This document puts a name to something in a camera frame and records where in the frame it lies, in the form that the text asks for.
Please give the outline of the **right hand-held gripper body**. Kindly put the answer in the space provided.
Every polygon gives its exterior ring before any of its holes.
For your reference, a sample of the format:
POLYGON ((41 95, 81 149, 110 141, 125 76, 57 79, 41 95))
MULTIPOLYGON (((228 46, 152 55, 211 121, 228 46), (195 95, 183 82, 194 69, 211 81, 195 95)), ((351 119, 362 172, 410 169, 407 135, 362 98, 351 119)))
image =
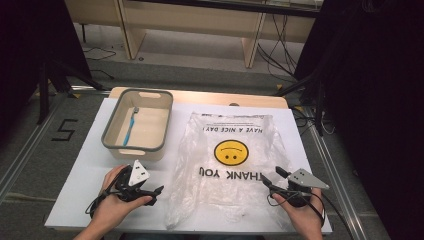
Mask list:
POLYGON ((329 185, 306 171, 305 169, 298 169, 291 173, 286 179, 288 186, 286 189, 276 186, 277 193, 286 199, 286 201, 293 207, 299 208, 306 206, 312 196, 312 189, 329 189, 329 185))

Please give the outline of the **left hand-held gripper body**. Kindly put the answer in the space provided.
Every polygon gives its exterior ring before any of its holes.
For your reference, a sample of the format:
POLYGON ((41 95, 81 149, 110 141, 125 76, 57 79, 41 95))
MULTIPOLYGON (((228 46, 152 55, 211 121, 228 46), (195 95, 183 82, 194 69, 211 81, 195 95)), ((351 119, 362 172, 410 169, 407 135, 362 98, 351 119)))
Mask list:
POLYGON ((115 194, 121 201, 131 202, 143 196, 149 196, 152 191, 142 190, 141 187, 150 177, 143 165, 135 160, 120 171, 114 183, 115 194))

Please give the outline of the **clear plastic bag yellow smiley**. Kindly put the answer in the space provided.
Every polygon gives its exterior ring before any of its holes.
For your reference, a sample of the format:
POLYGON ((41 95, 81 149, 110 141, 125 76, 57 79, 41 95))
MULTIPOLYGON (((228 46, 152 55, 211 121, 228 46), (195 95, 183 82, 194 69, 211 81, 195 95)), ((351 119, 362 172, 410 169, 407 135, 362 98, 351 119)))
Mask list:
POLYGON ((291 161, 271 115, 192 113, 180 141, 165 225, 173 229, 202 204, 230 221, 265 204, 263 175, 291 161))

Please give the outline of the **beige storage bin grey rim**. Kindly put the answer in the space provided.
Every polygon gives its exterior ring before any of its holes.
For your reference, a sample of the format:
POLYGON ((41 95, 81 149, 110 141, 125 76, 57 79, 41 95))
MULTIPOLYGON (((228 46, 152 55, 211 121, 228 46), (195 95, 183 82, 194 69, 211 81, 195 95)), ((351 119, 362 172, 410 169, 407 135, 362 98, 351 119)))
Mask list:
POLYGON ((118 159, 158 161, 164 155, 172 107, 139 107, 129 142, 123 146, 133 108, 118 108, 116 103, 103 132, 102 144, 118 159))

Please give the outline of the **blue toothbrush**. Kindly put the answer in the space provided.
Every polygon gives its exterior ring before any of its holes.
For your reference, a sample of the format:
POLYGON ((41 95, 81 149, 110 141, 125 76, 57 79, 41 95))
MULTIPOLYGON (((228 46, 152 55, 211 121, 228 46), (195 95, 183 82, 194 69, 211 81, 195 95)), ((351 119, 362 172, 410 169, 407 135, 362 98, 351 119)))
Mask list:
POLYGON ((133 125, 135 123, 135 115, 138 112, 139 112, 139 107, 134 107, 133 112, 130 116, 129 126, 128 126, 128 129, 127 129, 124 141, 123 141, 123 146, 127 146, 128 142, 129 142, 131 131, 132 131, 133 125))

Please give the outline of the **person's right hand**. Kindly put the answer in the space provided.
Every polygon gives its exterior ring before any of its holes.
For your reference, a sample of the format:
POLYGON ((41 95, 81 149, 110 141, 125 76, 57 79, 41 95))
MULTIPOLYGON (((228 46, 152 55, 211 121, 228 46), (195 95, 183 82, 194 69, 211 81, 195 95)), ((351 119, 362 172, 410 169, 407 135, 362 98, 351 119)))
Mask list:
POLYGON ((323 212, 323 203, 321 202, 321 190, 318 188, 312 189, 312 197, 310 203, 315 207, 315 212, 310 206, 295 208, 291 206, 285 198, 274 193, 273 199, 286 211, 295 230, 307 231, 318 230, 322 228, 321 215, 323 212))

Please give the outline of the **person's left hand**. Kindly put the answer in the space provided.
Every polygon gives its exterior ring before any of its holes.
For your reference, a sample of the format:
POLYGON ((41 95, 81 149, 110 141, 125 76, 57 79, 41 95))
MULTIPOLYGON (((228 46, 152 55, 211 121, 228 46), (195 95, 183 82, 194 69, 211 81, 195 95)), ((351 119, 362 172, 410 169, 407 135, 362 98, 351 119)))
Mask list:
POLYGON ((124 202, 116 195, 109 195, 95 210, 89 227, 102 233, 108 232, 118 226, 131 211, 151 200, 151 196, 143 196, 130 202, 124 202))

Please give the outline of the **black tripod stand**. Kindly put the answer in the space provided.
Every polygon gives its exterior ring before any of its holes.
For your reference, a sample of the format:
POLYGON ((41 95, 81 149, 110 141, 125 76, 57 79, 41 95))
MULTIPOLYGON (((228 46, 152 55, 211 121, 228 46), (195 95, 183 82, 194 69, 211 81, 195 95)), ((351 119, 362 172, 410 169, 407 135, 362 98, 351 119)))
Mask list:
POLYGON ((38 90, 40 94, 40 109, 38 124, 43 123, 50 112, 48 82, 51 82, 58 92, 69 93, 71 91, 71 85, 67 80, 68 76, 76 77, 96 90, 108 91, 108 88, 92 79, 90 72, 85 74, 77 68, 57 59, 43 60, 39 64, 38 90))
POLYGON ((297 81, 287 88, 280 88, 275 93, 277 97, 283 97, 300 87, 304 87, 304 93, 300 97, 301 102, 315 101, 315 128, 320 136, 323 136, 322 117, 324 110, 324 83, 323 77, 319 73, 311 73, 305 78, 297 81))

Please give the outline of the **black curtain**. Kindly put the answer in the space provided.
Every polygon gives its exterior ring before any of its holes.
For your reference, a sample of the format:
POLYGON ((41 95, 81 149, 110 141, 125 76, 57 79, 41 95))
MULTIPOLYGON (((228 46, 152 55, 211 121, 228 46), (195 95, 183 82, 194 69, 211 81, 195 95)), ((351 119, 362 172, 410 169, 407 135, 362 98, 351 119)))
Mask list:
POLYGON ((297 77, 341 32, 326 106, 391 240, 424 240, 424 0, 324 0, 297 77))
POLYGON ((61 91, 68 76, 91 78, 65 0, 0 0, 0 141, 36 90, 42 67, 61 91))

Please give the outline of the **light wooden desk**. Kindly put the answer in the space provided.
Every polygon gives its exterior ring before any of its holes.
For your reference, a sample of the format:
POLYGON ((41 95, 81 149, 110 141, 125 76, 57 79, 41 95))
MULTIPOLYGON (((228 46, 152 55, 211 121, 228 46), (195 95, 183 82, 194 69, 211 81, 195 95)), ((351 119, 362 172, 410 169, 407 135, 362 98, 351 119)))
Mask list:
POLYGON ((134 59, 148 30, 239 37, 245 66, 250 68, 261 39, 276 40, 285 32, 288 42, 304 43, 314 20, 286 13, 254 13, 206 7, 178 6, 132 0, 65 0, 75 23, 121 29, 127 57, 134 59))

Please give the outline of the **metal floor rail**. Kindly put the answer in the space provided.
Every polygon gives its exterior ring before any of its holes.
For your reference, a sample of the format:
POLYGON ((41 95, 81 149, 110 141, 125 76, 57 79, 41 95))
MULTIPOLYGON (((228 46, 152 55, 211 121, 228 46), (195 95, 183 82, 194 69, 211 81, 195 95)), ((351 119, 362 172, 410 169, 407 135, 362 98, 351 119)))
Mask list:
POLYGON ((46 117, 40 124, 36 125, 34 130, 31 132, 29 139, 25 142, 18 155, 8 167, 7 171, 5 172, 5 175, 0 178, 0 205, 6 199, 8 192, 11 190, 12 186, 18 179, 20 173, 31 158, 33 152, 37 148, 39 142, 41 141, 46 131, 50 127, 53 119, 55 118, 58 109, 63 105, 66 98, 66 94, 58 94, 52 100, 49 113, 46 115, 46 117))
POLYGON ((320 126, 320 122, 318 120, 308 120, 307 125, 331 182, 331 187, 338 200, 340 206, 339 213, 343 214, 343 219, 346 223, 348 232, 351 235, 351 239, 368 240, 360 217, 348 196, 345 186, 343 185, 342 178, 337 171, 324 137, 318 133, 317 127, 320 126))

